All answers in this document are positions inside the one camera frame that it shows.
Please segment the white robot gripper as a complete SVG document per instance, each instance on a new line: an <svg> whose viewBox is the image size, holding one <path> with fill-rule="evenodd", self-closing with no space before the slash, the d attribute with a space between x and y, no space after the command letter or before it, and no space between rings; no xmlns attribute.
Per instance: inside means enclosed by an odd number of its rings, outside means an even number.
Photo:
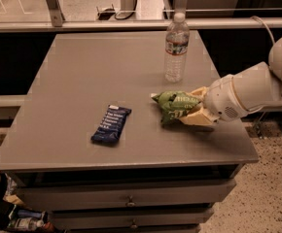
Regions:
<svg viewBox="0 0 282 233"><path fill-rule="evenodd" d="M212 125L217 119L232 121L272 106L280 100L280 81L261 62L236 75L226 75L191 92L206 109L179 118L186 125Z"/></svg>

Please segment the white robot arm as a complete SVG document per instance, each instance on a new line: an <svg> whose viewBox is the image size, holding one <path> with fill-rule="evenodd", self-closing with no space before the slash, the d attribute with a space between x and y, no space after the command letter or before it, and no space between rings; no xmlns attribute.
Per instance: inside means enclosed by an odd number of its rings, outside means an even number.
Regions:
<svg viewBox="0 0 282 233"><path fill-rule="evenodd" d="M187 125L233 121L265 108L282 107L282 38L272 42L268 62L226 75L192 94L201 103L180 118Z"/></svg>

